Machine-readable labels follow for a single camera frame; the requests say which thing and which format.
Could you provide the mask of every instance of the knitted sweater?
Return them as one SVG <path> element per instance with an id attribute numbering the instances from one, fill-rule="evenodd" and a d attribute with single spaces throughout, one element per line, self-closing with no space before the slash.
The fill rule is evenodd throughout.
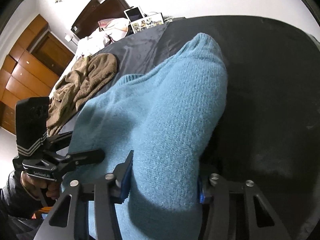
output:
<path id="1" fill-rule="evenodd" d="M 64 185 L 112 172 L 133 149 L 131 191 L 116 204 L 123 239 L 197 239 L 199 157 L 224 111 L 226 93 L 220 47 L 199 33 L 149 73 L 123 76 L 85 104 L 69 152 L 101 148 L 106 158 L 67 174 Z M 95 237 L 93 205 L 89 228 Z"/>

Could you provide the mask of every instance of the black bed sheet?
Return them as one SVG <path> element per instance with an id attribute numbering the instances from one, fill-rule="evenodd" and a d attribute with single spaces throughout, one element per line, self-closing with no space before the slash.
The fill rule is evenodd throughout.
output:
<path id="1" fill-rule="evenodd" d="M 147 73 L 199 32 L 220 45 L 228 71 L 226 109 L 201 161 L 228 180 L 253 180 L 290 236 L 306 239 L 320 217 L 320 51 L 303 31 L 251 16 L 160 25 L 98 52 L 118 61 L 98 94 L 125 74 Z M 76 118 L 61 132 L 73 130 Z"/>

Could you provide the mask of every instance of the brown blanket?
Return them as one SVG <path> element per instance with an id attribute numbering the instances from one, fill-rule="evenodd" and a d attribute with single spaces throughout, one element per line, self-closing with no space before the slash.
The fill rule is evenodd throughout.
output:
<path id="1" fill-rule="evenodd" d="M 57 134 L 84 103 L 113 78 L 116 70 L 116 58 L 110 53 L 78 59 L 56 85 L 47 119 L 49 136 Z"/>

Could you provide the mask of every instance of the lamp shade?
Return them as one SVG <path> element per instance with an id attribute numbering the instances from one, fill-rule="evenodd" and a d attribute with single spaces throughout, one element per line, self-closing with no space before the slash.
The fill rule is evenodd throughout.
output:
<path id="1" fill-rule="evenodd" d="M 66 40 L 67 42 L 70 42 L 70 41 L 72 40 L 72 38 L 73 38 L 73 35 L 67 34 L 64 38 L 65 38 L 65 40 Z"/>

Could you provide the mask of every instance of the headboard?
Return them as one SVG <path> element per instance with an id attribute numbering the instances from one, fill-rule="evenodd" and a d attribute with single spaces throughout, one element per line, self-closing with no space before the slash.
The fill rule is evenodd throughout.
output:
<path id="1" fill-rule="evenodd" d="M 73 23 L 71 31 L 80 39 L 90 36 L 99 27 L 98 21 L 110 18 L 126 18 L 129 9 L 125 0 L 91 0 Z"/>

